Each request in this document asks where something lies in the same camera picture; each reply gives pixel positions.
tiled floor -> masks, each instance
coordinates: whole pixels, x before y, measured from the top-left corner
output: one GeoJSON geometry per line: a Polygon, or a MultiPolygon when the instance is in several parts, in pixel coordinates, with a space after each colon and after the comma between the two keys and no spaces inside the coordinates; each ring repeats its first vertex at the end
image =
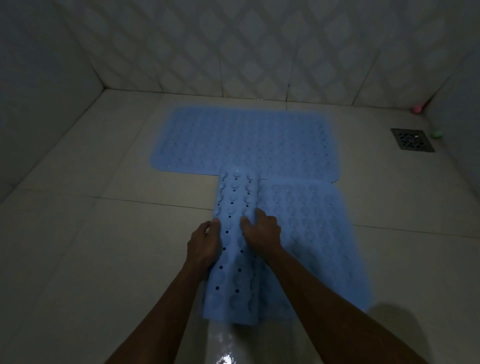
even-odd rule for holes
{"type": "MultiPolygon", "coordinates": [[[[148,157],[179,104],[317,110],[336,135],[343,193],[376,298],[369,312],[430,362],[480,357],[480,205],[443,144],[398,149],[385,109],[106,91],[0,206],[0,362],[101,363],[181,266],[217,178],[148,157]]],[[[297,322],[236,328],[192,315],[178,363],[319,362],[297,322]]]]}

